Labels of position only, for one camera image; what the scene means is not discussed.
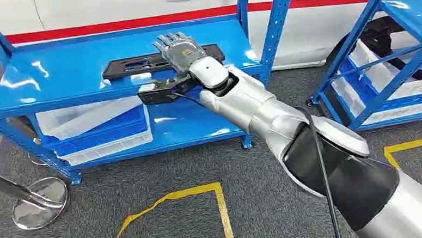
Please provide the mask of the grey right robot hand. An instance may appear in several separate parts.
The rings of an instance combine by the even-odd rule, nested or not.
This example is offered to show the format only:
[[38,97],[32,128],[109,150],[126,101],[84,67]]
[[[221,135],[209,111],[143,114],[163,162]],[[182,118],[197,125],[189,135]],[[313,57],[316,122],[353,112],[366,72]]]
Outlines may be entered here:
[[152,44],[178,73],[187,73],[193,63],[207,56],[193,38],[182,32],[158,35]]

